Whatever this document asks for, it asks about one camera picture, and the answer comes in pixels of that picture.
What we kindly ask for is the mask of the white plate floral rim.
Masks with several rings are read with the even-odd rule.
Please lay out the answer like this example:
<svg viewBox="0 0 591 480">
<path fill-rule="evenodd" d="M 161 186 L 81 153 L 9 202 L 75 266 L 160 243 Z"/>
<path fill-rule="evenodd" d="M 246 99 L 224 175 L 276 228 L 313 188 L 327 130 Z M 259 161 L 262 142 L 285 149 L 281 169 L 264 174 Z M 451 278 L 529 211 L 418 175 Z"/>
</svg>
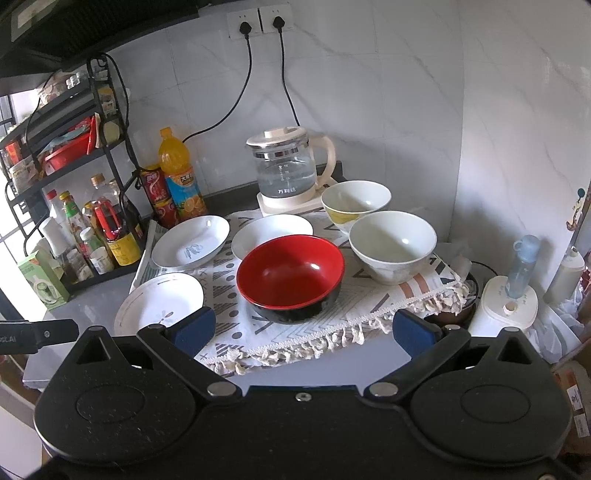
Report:
<svg viewBox="0 0 591 480">
<path fill-rule="evenodd" d="M 204 306 L 204 288 L 185 273 L 163 274 L 134 289 L 119 307 L 114 320 L 116 336 L 134 335 L 159 324 L 170 327 Z"/>
</svg>

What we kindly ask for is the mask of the orange juice bottle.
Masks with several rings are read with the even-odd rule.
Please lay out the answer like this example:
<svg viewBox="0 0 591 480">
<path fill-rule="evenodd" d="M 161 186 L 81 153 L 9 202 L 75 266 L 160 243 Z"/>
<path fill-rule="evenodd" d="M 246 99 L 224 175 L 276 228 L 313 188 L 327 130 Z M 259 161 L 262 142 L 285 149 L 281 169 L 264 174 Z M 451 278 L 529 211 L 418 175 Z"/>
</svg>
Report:
<svg viewBox="0 0 591 480">
<path fill-rule="evenodd" d="M 160 130 L 159 166 L 181 220 L 207 215 L 207 207 L 198 188 L 190 153 L 170 127 Z"/>
</svg>

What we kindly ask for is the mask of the red snack can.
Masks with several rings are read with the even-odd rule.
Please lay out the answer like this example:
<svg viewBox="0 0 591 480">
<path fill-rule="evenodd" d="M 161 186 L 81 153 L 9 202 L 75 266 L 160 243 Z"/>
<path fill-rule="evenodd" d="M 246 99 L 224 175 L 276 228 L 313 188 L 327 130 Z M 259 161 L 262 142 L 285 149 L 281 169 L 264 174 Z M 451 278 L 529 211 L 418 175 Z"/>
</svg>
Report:
<svg viewBox="0 0 591 480">
<path fill-rule="evenodd" d="M 180 219 L 160 167 L 153 164 L 142 168 L 140 179 L 159 223 L 168 229 L 176 226 Z"/>
</svg>

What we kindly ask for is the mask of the plain white bowl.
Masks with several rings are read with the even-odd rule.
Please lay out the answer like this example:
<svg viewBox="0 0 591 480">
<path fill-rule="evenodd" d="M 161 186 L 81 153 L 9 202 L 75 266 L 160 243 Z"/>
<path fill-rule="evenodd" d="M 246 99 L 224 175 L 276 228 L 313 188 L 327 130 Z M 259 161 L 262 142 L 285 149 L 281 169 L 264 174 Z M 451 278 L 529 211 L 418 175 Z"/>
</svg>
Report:
<svg viewBox="0 0 591 480">
<path fill-rule="evenodd" d="M 438 236 L 423 218 L 403 211 L 379 211 L 356 220 L 349 245 L 377 282 L 397 285 L 428 263 Z"/>
</svg>

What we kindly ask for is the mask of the patterned fringed table cloth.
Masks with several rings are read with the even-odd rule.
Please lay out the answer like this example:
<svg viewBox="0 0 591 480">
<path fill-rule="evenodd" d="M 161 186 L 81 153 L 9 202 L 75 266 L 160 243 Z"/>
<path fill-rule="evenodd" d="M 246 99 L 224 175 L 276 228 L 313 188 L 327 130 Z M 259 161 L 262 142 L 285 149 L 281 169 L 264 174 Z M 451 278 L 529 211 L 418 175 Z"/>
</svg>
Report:
<svg viewBox="0 0 591 480">
<path fill-rule="evenodd" d="M 211 262 L 194 271 L 204 288 L 204 303 L 216 317 L 215 333 L 198 353 L 197 361 L 222 376 L 243 375 L 256 368 L 273 368 L 389 334 L 394 312 L 409 309 L 426 317 L 458 314 L 469 295 L 461 277 L 439 256 L 400 285 L 382 285 L 363 270 L 349 247 L 348 237 L 332 225 L 325 212 L 306 214 L 314 233 L 335 244 L 346 261 L 342 289 L 335 305 L 304 323 L 276 324 L 263 319 L 235 287 L 239 260 L 228 246 Z"/>
</svg>

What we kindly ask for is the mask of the cream kettle base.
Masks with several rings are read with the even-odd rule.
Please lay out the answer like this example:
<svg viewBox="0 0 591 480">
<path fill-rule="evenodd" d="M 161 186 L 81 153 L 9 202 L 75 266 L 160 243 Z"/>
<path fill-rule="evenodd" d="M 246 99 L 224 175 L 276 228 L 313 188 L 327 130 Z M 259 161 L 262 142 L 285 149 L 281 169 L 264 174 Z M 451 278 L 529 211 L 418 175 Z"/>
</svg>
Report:
<svg viewBox="0 0 591 480">
<path fill-rule="evenodd" d="M 329 186 L 335 185 L 336 183 L 337 181 L 331 178 L 320 189 L 312 187 L 300 195 L 287 198 L 267 198 L 262 193 L 259 193 L 256 195 L 256 201 L 259 204 L 259 210 L 263 217 L 279 214 L 308 213 L 322 208 L 322 193 Z"/>
</svg>

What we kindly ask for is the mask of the red black bowl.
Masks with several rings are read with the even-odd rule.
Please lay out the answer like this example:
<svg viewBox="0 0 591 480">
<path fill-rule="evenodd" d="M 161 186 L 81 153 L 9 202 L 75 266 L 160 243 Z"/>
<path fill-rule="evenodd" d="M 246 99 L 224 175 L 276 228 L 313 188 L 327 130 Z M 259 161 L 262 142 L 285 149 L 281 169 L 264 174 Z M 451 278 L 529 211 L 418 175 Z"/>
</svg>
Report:
<svg viewBox="0 0 591 480">
<path fill-rule="evenodd" d="M 331 241 L 287 235 L 250 251 L 238 267 L 236 286 L 263 319 L 294 324 L 335 305 L 345 272 L 345 258 Z"/>
</svg>

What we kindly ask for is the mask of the white capped seasoning jar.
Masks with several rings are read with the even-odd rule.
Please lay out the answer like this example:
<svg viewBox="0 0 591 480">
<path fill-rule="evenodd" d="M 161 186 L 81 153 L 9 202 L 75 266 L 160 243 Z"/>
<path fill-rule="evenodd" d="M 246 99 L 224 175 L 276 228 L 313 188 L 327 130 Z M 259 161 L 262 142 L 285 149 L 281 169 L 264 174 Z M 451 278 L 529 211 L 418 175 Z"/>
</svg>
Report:
<svg viewBox="0 0 591 480">
<path fill-rule="evenodd" d="M 80 232 L 80 238 L 85 245 L 90 263 L 99 275 L 114 270 L 113 261 L 111 260 L 105 245 L 91 227 L 83 229 Z"/>
</svg>

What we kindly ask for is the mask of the white bottle at right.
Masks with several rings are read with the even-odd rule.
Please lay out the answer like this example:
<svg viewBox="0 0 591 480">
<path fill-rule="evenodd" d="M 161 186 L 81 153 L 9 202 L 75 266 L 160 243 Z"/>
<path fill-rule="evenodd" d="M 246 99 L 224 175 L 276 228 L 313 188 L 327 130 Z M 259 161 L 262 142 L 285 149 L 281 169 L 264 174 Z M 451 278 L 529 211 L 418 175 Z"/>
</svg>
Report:
<svg viewBox="0 0 591 480">
<path fill-rule="evenodd" d="M 544 295 L 548 305 L 558 305 L 570 299 L 586 268 L 586 263 L 575 246 L 571 246 L 565 253 L 559 268 Z"/>
</svg>

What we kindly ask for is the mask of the white bowl yellow pattern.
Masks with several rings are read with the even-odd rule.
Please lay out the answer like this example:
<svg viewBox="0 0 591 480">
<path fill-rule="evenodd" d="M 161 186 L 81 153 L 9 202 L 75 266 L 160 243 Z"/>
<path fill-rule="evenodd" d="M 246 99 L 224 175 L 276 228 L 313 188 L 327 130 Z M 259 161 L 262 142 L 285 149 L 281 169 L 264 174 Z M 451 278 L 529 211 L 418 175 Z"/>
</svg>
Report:
<svg viewBox="0 0 591 480">
<path fill-rule="evenodd" d="M 321 201 L 329 220 L 348 234 L 356 220 L 383 209 L 392 200 L 391 190 L 368 180 L 350 180 L 332 185 L 322 192 Z"/>
</svg>

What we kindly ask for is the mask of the white plate plain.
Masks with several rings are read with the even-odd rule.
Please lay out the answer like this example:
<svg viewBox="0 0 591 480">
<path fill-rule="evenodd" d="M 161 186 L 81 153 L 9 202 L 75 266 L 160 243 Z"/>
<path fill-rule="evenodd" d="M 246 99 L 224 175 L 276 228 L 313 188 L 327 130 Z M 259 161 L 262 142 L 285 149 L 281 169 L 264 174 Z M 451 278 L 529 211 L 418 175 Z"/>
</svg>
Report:
<svg viewBox="0 0 591 480">
<path fill-rule="evenodd" d="M 232 239 L 231 251 L 238 260 L 267 241 L 288 235 L 311 235 L 314 229 L 304 217 L 290 214 L 267 216 L 241 227 Z"/>
</svg>

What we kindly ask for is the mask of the glass electric kettle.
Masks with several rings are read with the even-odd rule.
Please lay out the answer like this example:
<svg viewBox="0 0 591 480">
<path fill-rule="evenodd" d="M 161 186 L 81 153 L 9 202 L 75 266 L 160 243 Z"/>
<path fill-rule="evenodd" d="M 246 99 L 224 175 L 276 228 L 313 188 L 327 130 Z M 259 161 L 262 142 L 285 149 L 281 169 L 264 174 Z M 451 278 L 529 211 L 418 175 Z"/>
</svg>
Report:
<svg viewBox="0 0 591 480">
<path fill-rule="evenodd" d="M 308 195 L 335 171 L 335 145 L 301 126 L 266 130 L 245 142 L 256 162 L 259 192 L 271 200 Z"/>
</svg>

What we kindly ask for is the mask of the blue water bottle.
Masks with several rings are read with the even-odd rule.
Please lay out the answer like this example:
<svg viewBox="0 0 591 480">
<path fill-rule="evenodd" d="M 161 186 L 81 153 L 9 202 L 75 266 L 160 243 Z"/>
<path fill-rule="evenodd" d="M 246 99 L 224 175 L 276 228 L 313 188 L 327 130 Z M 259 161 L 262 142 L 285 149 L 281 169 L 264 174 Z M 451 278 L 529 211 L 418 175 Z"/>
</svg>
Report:
<svg viewBox="0 0 591 480">
<path fill-rule="evenodd" d="M 519 299 L 529 286 L 541 248 L 541 240 L 525 235 L 514 245 L 514 259 L 507 276 L 505 291 L 509 298 Z"/>
</svg>

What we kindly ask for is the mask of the white plate blue Sweet logo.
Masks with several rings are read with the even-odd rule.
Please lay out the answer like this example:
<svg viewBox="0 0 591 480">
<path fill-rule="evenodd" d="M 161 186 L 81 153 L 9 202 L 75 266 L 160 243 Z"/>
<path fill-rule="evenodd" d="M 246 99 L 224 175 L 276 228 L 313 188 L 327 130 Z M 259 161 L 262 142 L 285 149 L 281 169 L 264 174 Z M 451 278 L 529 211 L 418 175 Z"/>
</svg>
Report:
<svg viewBox="0 0 591 480">
<path fill-rule="evenodd" d="M 205 215 L 167 231 L 152 248 L 151 260 L 167 271 L 190 271 L 211 261 L 228 240 L 228 220 Z"/>
</svg>

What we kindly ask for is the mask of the dark soy sauce jug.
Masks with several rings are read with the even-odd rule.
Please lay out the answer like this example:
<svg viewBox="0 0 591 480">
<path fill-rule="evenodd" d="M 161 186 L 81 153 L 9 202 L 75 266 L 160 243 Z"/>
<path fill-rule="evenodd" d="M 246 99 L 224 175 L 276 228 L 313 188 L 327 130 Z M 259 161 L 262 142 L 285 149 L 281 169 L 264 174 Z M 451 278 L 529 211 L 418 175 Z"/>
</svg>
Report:
<svg viewBox="0 0 591 480">
<path fill-rule="evenodd" d="M 140 249 L 126 221 L 105 197 L 94 201 L 94 213 L 107 246 L 119 266 L 128 266 L 140 259 Z"/>
</svg>

